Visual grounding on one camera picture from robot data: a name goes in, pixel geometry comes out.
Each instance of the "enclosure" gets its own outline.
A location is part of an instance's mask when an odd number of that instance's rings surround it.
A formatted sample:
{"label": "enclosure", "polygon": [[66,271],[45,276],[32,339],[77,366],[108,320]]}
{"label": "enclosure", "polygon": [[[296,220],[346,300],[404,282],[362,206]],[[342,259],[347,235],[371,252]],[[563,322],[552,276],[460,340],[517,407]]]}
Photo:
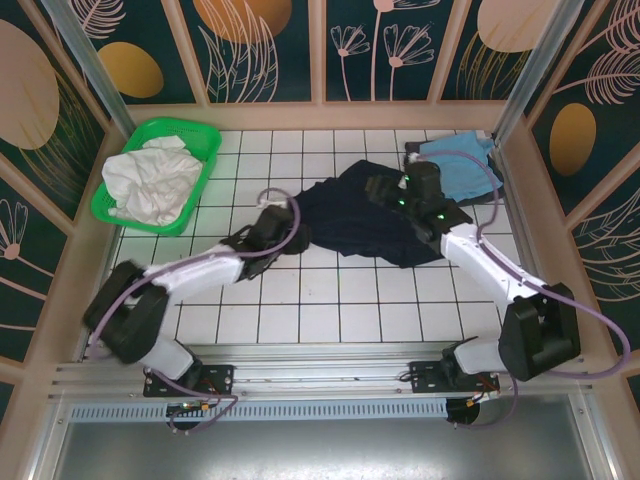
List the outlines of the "enclosure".
{"label": "enclosure", "polygon": [[[545,478],[638,476],[639,30],[637,0],[3,2],[2,478],[539,478],[544,462]],[[90,209],[104,160],[155,117],[222,133],[178,237]],[[464,131],[494,140],[505,179],[486,237],[622,328],[633,352],[619,373],[541,375],[520,384],[508,423],[453,430],[446,394],[413,394],[398,376],[499,335],[493,299],[447,260],[401,269],[315,245],[167,310],[165,335],[235,367],[236,418],[202,440],[171,436],[139,365],[86,359],[82,315],[119,262],[198,254],[254,222],[264,188],[295,195],[361,159],[399,169],[406,142]],[[464,210],[481,223],[492,208]],[[578,319],[582,355],[563,369],[615,364],[618,338]],[[501,384],[483,418],[509,403]],[[275,410],[292,407],[310,418]],[[314,408],[346,413],[319,421]]]}

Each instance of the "gray floor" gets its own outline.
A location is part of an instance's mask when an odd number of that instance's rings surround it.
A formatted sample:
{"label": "gray floor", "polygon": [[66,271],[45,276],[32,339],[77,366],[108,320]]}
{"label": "gray floor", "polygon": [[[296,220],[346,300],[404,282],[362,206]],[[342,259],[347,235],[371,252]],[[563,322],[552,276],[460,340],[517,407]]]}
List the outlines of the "gray floor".
{"label": "gray floor", "polygon": [[591,477],[568,402],[549,397],[522,399],[507,424],[482,432],[454,430],[443,419],[223,422],[186,438],[173,436],[163,424],[77,424],[69,431],[56,478]]}

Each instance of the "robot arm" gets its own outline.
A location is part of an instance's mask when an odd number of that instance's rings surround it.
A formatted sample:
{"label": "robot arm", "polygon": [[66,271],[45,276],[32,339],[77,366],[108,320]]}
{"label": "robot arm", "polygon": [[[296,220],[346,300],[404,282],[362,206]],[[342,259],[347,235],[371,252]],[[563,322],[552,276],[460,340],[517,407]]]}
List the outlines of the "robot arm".
{"label": "robot arm", "polygon": [[444,198],[436,164],[410,159],[399,183],[388,177],[372,177],[366,190],[371,201],[407,218],[423,243],[469,274],[498,306],[503,325],[499,338],[472,338],[444,350],[443,370],[450,385],[455,385],[458,376],[479,372],[508,372],[526,381],[580,354],[575,309],[523,283],[526,280],[573,298],[571,291],[563,284],[546,285],[511,262],[485,237],[478,240],[478,227],[472,219],[453,200]]}
{"label": "robot arm", "polygon": [[[161,334],[167,306],[212,287],[251,280],[269,268],[281,253],[298,254],[306,250],[309,235],[306,227],[300,226],[283,250],[260,255],[259,252],[280,244],[292,225],[293,214],[288,209],[269,205],[255,225],[242,228],[201,254],[201,262],[184,267],[179,266],[182,260],[148,267],[131,261],[120,263],[85,312],[84,323],[95,330],[127,288],[145,276],[166,271],[136,290],[134,298],[130,298],[132,302],[125,302],[116,310],[100,339],[121,362],[141,363],[192,389],[200,379],[202,364],[180,342]],[[243,259],[241,252],[258,252],[258,256]]]}
{"label": "robot arm", "polygon": [[[456,378],[478,372],[507,371],[526,381],[580,354],[575,309],[546,298],[522,284],[533,285],[571,296],[562,284],[549,287],[514,265],[486,238],[483,246],[517,272],[513,278],[480,248],[477,227],[471,218],[440,191],[439,170],[430,162],[405,167],[398,184],[386,177],[371,178],[369,199],[408,218],[418,236],[445,258],[459,265],[495,300],[502,317],[499,338],[472,338],[443,352],[443,371],[450,385]],[[87,309],[84,322],[95,330],[107,310],[133,283],[160,270],[135,291],[137,303],[121,305],[106,323],[100,339],[125,364],[142,363],[186,388],[193,388],[201,377],[201,362],[180,342],[161,335],[167,305],[215,286],[250,280],[264,272],[281,252],[261,256],[289,235],[293,215],[286,208],[269,205],[253,226],[223,240],[205,254],[201,262],[180,267],[182,261],[140,267],[132,262],[119,264]],[[304,227],[282,253],[297,254],[309,245]],[[240,252],[258,252],[243,260]]]}

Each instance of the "metal pole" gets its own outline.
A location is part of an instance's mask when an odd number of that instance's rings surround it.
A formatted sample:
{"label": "metal pole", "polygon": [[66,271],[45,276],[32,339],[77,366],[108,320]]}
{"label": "metal pole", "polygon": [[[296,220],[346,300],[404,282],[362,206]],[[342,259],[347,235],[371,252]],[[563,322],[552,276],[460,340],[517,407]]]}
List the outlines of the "metal pole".
{"label": "metal pole", "polygon": [[538,84],[556,58],[571,24],[578,18],[583,3],[584,0],[558,2],[556,11],[553,13],[537,47],[531,52],[498,120],[494,135],[496,146],[500,147],[507,140],[522,116],[522,112],[524,112]]}
{"label": "metal pole", "polygon": [[42,0],[42,5],[111,114],[113,121],[122,134],[129,138],[136,128],[135,123],[102,65],[98,52],[84,34],[71,6],[66,0]]}

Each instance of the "clothing pile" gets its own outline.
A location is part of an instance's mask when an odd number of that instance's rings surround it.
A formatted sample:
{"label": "clothing pile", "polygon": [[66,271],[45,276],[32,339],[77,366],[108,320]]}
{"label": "clothing pile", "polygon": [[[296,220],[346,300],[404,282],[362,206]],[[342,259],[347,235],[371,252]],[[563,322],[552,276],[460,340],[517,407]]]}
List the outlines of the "clothing pile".
{"label": "clothing pile", "polygon": [[174,135],[109,157],[102,168],[107,191],[116,201],[109,214],[147,225],[176,221],[202,171],[202,162],[184,147]]}
{"label": "clothing pile", "polygon": [[[496,174],[502,190],[502,177],[487,154],[491,140],[480,141],[475,133],[456,135],[424,144],[407,144],[408,153],[464,151],[483,159]],[[486,173],[471,160],[456,155],[429,157],[440,167],[442,192],[459,205],[486,203],[492,185]],[[371,202],[365,192],[371,177],[385,176],[399,182],[403,172],[360,160],[338,178],[316,183],[300,193],[302,223],[311,230],[311,242],[344,256],[380,257],[401,268],[414,267],[442,258],[420,242],[411,222],[388,208]]]}

